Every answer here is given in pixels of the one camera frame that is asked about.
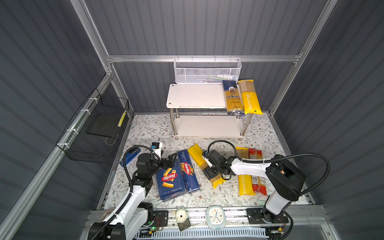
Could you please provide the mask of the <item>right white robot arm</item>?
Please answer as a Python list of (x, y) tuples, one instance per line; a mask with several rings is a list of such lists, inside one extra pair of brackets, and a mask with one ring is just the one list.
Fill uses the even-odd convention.
[(264, 215), (282, 214), (302, 194), (306, 175), (281, 155), (275, 155), (272, 163), (267, 160), (260, 163), (250, 159), (241, 160), (236, 156), (225, 158), (215, 150), (204, 151), (202, 156), (209, 167), (221, 175), (249, 175), (269, 179), (275, 190), (263, 207)]

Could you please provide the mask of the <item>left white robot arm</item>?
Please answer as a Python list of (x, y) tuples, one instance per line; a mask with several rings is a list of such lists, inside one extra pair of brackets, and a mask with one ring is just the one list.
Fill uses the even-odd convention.
[(122, 202), (101, 223), (93, 223), (88, 240), (132, 240), (139, 229), (154, 218), (154, 208), (144, 202), (159, 170), (167, 170), (176, 163), (177, 154), (163, 159), (161, 154), (143, 153), (137, 160), (137, 170), (128, 177), (130, 190)]

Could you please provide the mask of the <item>yellow clear spaghetti bag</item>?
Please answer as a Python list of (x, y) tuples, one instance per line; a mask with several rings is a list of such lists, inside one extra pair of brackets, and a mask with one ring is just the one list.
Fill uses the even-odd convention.
[(203, 150), (198, 144), (191, 146), (188, 149), (188, 152), (193, 158), (193, 160), (196, 162), (196, 164), (199, 166), (199, 168), (203, 171), (206, 178), (211, 182), (214, 189), (216, 189), (219, 185), (225, 182), (222, 176), (215, 172), (204, 159)]

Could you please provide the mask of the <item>blue Ankara spaghetti bag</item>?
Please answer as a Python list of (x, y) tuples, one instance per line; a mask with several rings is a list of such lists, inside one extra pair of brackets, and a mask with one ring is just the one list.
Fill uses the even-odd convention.
[(242, 117), (245, 115), (241, 96), (236, 81), (223, 81), (227, 114)]

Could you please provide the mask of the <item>yellow Pastatime spaghetti bag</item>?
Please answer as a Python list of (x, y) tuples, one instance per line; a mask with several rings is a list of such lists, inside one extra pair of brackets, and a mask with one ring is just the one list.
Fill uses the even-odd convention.
[(261, 106), (256, 93), (253, 80), (240, 80), (238, 82), (245, 114), (262, 115)]

